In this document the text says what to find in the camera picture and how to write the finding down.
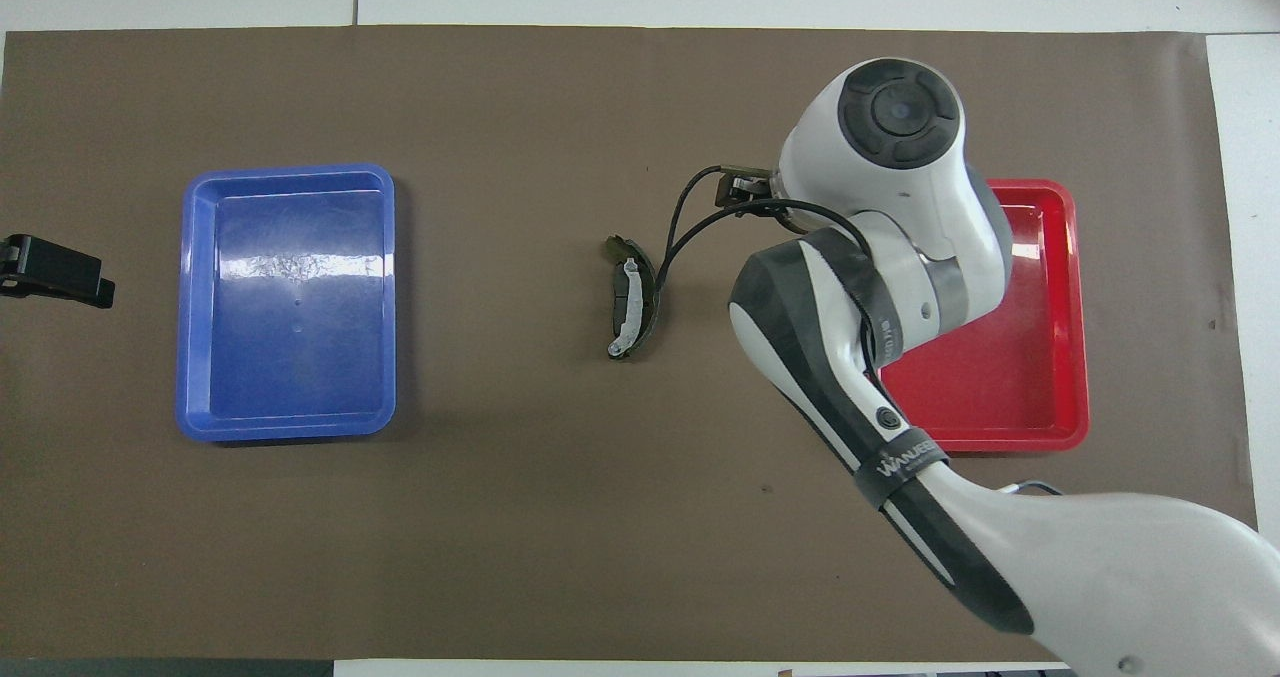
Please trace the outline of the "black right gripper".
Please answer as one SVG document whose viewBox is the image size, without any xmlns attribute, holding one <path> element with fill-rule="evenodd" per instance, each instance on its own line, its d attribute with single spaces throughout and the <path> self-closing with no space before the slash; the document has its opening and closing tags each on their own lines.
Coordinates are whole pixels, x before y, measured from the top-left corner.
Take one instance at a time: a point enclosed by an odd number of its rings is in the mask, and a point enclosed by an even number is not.
<svg viewBox="0 0 1280 677">
<path fill-rule="evenodd" d="M 721 165 L 716 168 L 719 180 L 716 186 L 714 206 L 730 209 L 751 203 L 754 200 L 772 198 L 772 171 L 768 168 Z"/>
</svg>

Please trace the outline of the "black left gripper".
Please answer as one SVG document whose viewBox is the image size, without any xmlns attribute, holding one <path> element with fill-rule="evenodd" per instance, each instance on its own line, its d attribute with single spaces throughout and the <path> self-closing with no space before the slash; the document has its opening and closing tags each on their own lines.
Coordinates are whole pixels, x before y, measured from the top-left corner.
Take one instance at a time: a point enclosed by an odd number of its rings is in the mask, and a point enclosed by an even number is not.
<svg viewBox="0 0 1280 677">
<path fill-rule="evenodd" d="M 32 297 L 64 299 L 113 308 L 115 284 L 101 279 L 101 259 L 88 256 L 36 235 L 9 235 L 3 244 L 1 296 L 13 299 Z M 45 285 L 41 282 L 96 282 L 91 289 Z"/>
</svg>

